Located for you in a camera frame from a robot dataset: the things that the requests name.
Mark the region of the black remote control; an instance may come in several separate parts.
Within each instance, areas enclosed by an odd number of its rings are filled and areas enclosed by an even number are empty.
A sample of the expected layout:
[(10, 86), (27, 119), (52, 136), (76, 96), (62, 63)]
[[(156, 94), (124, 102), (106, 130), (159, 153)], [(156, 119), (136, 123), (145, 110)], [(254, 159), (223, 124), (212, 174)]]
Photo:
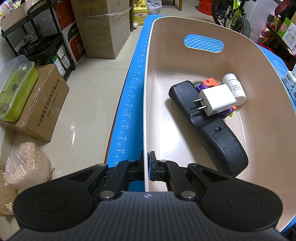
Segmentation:
[(217, 114), (207, 116), (198, 98), (198, 90), (189, 80), (170, 87), (169, 97), (188, 121), (215, 168), (238, 176), (248, 166), (248, 156), (238, 138)]

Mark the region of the small white charger plug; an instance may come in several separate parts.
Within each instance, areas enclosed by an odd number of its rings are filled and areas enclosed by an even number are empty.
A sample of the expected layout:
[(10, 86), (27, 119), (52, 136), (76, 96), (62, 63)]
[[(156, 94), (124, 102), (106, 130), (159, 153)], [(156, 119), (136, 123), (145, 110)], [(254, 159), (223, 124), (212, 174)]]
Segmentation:
[(212, 116), (231, 109), (236, 104), (236, 98), (226, 84), (202, 89), (194, 103), (200, 103), (198, 110), (204, 110), (207, 116)]

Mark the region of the purple orange folding toy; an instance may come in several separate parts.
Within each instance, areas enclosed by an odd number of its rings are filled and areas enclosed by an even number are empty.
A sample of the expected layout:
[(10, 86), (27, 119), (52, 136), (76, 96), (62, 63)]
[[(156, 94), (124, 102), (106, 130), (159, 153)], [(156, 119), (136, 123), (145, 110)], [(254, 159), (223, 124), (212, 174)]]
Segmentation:
[[(207, 89), (209, 87), (214, 87), (217, 85), (221, 84), (219, 84), (214, 78), (208, 78), (206, 80), (203, 80), (202, 83), (196, 87), (196, 89), (198, 90), (198, 92), (200, 92), (202, 89)], [(226, 118), (228, 116), (232, 116), (234, 110), (236, 110), (236, 104), (231, 109), (225, 110), (221, 113), (218, 113), (217, 115), (219, 115), (221, 118)]]

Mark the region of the white medicine bottle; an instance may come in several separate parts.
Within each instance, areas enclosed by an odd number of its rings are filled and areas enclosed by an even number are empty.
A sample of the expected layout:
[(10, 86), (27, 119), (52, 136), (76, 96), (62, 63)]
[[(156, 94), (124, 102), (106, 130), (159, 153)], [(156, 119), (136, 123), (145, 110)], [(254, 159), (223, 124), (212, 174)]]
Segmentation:
[(222, 82), (226, 84), (231, 90), (232, 94), (236, 99), (237, 106), (243, 105), (246, 102), (247, 96), (243, 90), (243, 87), (240, 81), (237, 79), (237, 77), (233, 73), (226, 74), (222, 78)]

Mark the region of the beige plastic storage bin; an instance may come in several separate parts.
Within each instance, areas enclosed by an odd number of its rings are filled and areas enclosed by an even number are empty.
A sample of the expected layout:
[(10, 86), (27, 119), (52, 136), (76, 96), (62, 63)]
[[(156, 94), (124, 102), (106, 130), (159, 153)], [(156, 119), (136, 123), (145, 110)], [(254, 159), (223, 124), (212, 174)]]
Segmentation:
[[(275, 192), (283, 203), (280, 231), (295, 218), (295, 105), (277, 72), (284, 68), (225, 27), (158, 18), (147, 43), (143, 116), (144, 151), (157, 159), (200, 164)], [(207, 116), (193, 83), (215, 79), (211, 93), (222, 104), (227, 74), (247, 99), (232, 116)]]

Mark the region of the blue silicone baking mat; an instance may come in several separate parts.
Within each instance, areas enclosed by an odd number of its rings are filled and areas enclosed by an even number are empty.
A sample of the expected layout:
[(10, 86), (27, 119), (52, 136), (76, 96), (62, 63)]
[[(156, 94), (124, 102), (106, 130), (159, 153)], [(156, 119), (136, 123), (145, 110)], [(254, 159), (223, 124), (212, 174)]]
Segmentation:
[(183, 167), (214, 168), (168, 92), (185, 80), (221, 82), (233, 73), (247, 96), (225, 119), (248, 156), (239, 178), (281, 198), (277, 229), (287, 230), (295, 224), (295, 104), (281, 79), (286, 71), (280, 57), (227, 28), (178, 16), (148, 16), (118, 105), (107, 164), (155, 151), (158, 159)]

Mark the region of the plastic bag of grain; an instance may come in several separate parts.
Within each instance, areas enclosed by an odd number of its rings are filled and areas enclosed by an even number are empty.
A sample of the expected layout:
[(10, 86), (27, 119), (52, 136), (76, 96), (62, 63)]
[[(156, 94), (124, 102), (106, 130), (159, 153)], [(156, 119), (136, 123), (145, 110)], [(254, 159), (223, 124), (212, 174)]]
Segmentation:
[(6, 161), (4, 184), (23, 191), (48, 182), (53, 171), (50, 160), (36, 143), (21, 143)]

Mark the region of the cardboard box on floor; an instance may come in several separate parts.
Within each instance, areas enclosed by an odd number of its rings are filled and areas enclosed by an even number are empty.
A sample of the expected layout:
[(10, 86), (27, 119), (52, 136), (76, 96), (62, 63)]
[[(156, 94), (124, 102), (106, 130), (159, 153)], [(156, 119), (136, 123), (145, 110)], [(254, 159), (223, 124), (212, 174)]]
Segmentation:
[(1, 124), (17, 133), (49, 143), (69, 86), (55, 64), (37, 66), (38, 80), (14, 123)]

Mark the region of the stacked large cardboard boxes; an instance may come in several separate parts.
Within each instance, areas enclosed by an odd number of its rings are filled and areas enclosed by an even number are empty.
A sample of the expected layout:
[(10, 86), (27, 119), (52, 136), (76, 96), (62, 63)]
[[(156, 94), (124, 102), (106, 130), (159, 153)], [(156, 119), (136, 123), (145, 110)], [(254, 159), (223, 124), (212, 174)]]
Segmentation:
[(74, 0), (71, 4), (87, 56), (116, 59), (130, 36), (130, 2)]

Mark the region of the tissue pack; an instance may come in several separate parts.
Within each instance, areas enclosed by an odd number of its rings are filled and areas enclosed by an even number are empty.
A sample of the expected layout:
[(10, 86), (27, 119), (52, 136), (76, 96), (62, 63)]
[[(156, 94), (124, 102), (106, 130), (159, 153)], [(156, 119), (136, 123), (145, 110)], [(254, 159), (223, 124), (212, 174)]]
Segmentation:
[(284, 83), (284, 86), (286, 87), (286, 90), (288, 94), (290, 95), (290, 98), (292, 100), (292, 104), (295, 107), (295, 101), (296, 101), (296, 95), (295, 95), (295, 89), (296, 89), (296, 78), (292, 71), (287, 71), (282, 76), (281, 80)]

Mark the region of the yellow oil jug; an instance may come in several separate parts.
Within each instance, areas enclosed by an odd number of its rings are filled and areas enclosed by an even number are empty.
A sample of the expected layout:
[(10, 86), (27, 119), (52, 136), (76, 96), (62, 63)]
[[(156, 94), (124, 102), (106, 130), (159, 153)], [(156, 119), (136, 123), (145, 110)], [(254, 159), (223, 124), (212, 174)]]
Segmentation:
[(143, 25), (147, 17), (147, 2), (145, 0), (138, 1), (133, 5), (133, 22)]

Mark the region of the black metal shelf rack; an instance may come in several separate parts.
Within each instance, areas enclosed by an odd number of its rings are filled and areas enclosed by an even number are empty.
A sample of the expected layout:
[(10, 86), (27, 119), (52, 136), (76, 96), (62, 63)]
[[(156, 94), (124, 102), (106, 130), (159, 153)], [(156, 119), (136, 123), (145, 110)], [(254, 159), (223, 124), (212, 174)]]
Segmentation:
[(67, 80), (76, 69), (59, 24), (57, 1), (2, 1), (1, 36), (15, 56), (37, 66), (55, 64)]

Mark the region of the wooden chair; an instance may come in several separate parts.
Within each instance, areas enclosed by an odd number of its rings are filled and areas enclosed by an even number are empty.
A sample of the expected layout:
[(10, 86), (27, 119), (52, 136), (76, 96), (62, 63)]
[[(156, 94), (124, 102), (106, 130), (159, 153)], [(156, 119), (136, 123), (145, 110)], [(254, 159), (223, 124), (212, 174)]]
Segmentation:
[[(175, 6), (177, 0), (172, 0), (172, 4)], [(182, 11), (183, 8), (183, 0), (178, 0), (178, 10)]]

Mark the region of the bicycle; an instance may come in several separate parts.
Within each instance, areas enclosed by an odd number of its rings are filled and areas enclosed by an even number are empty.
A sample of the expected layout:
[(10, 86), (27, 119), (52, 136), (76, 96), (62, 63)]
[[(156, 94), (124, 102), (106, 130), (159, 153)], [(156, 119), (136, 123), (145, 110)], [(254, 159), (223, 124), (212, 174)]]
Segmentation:
[(212, 17), (217, 25), (234, 30), (250, 38), (252, 28), (246, 18), (243, 1), (215, 0), (211, 4)]

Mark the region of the green white carton box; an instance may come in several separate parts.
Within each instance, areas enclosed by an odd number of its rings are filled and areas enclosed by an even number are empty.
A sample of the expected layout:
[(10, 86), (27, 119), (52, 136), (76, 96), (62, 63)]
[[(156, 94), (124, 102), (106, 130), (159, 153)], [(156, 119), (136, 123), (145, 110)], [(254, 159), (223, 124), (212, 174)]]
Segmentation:
[(287, 45), (293, 56), (295, 56), (295, 24), (288, 18), (285, 18), (277, 34)]

